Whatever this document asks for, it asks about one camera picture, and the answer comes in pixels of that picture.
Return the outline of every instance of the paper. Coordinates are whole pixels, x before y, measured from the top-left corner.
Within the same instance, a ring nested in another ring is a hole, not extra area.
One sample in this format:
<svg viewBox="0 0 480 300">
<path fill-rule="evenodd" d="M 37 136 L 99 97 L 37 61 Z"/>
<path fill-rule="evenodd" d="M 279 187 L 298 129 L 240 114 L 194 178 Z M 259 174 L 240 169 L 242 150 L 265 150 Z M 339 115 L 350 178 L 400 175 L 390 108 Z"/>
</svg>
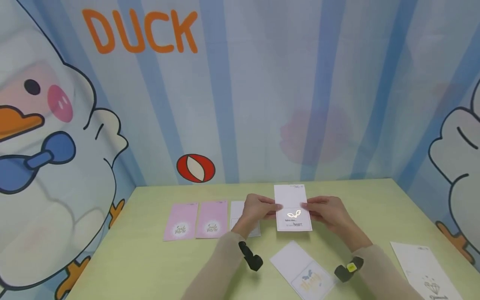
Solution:
<svg viewBox="0 0 480 300">
<path fill-rule="evenodd" d="M 243 213 L 243 207 L 245 206 L 245 201 L 232 201 L 230 202 L 230 230 L 235 226 L 238 220 Z M 260 236 L 260 222 L 257 222 L 257 226 L 254 230 L 248 235 L 249 237 L 259 237 Z"/>
<path fill-rule="evenodd" d="M 408 282 L 424 299 L 462 299 L 429 247 L 390 243 Z"/>
<path fill-rule="evenodd" d="M 174 204 L 163 240 L 188 240 L 195 237 L 198 203 Z"/>
<path fill-rule="evenodd" d="M 333 279 L 296 242 L 270 258 L 270 262 L 304 300 L 320 300 L 335 286 Z"/>
<path fill-rule="evenodd" d="M 277 231 L 311 231 L 312 221 L 308 210 L 300 207 L 307 202 L 303 184 L 274 185 L 275 203 L 283 208 L 276 213 Z"/>
<path fill-rule="evenodd" d="M 216 239 L 224 235 L 228 231 L 227 210 L 227 201 L 203 202 L 200 206 L 195 237 Z"/>
</svg>

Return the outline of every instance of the duck beak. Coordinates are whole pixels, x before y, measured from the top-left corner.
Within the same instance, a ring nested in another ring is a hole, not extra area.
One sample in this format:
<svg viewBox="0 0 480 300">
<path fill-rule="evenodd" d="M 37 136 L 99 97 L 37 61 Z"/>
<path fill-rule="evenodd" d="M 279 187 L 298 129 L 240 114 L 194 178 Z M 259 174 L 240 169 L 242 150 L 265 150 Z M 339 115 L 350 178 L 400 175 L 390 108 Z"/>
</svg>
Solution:
<svg viewBox="0 0 480 300">
<path fill-rule="evenodd" d="M 0 106 L 0 142 L 42 127 L 44 123 L 40 114 L 24 115 L 13 106 Z"/>
</svg>

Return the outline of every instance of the beige sleeve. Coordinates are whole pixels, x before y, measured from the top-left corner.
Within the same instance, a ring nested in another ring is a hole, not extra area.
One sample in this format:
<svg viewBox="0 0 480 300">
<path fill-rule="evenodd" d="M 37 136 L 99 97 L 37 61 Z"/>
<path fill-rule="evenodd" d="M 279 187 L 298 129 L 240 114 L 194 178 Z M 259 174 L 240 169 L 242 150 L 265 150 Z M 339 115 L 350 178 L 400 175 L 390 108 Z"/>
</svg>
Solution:
<svg viewBox="0 0 480 300">
<path fill-rule="evenodd" d="M 243 260 L 239 248 L 240 241 L 245 239 L 233 232 L 227 232 L 218 240 L 212 256 L 190 283 L 182 300 L 223 299 L 233 275 Z"/>
<path fill-rule="evenodd" d="M 378 300 L 423 299 L 397 271 L 379 246 L 361 248 L 355 251 L 353 256 L 363 258 L 363 267 L 358 273 Z"/>
</svg>

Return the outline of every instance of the hand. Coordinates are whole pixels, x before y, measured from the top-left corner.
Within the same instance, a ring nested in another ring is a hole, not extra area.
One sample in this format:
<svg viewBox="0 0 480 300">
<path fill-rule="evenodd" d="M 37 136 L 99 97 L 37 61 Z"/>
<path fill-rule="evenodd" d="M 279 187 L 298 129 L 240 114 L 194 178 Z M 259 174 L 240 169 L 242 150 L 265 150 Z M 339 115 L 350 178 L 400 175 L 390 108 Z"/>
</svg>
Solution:
<svg viewBox="0 0 480 300">
<path fill-rule="evenodd" d="M 243 213 L 232 228 L 232 232 L 238 233 L 247 239 L 250 232 L 261 219 L 274 219 L 275 213 L 282 209 L 282 205 L 275 204 L 275 200 L 257 194 L 248 194 L 243 207 Z"/>
<path fill-rule="evenodd" d="M 372 241 L 350 217 L 340 198 L 318 196 L 308 199 L 301 206 L 310 212 L 313 220 L 324 223 L 331 232 L 338 235 L 350 251 L 355 252 L 372 245 Z"/>
<path fill-rule="evenodd" d="M 324 223 L 335 234 L 355 224 L 338 197 L 318 196 L 308 199 L 301 206 L 310 212 L 313 220 Z"/>
</svg>

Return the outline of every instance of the tabletop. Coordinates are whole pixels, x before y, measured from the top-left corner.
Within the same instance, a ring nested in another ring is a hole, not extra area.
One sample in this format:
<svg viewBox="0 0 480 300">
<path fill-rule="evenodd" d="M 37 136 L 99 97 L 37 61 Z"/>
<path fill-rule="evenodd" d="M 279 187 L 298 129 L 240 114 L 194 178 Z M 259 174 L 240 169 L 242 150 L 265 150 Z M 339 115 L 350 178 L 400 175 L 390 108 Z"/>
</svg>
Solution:
<svg viewBox="0 0 480 300">
<path fill-rule="evenodd" d="M 478 299 L 480 273 L 453 247 L 392 179 L 302 182 L 307 197 L 340 197 L 352 218 L 383 248 L 397 269 L 390 241 L 429 246 L 463 299 Z M 172 204 L 245 200 L 248 193 L 274 196 L 274 183 L 138 187 L 68 300 L 180 299 L 208 260 L 217 240 L 162 241 Z M 264 265 L 251 271 L 243 262 L 226 299 L 300 299 L 269 259 L 295 240 L 330 275 L 351 258 L 348 249 L 321 223 L 312 232 L 277 232 L 274 220 L 261 221 L 261 237 L 249 238 Z M 337 284 L 332 299 L 373 299 L 354 276 Z"/>
</svg>

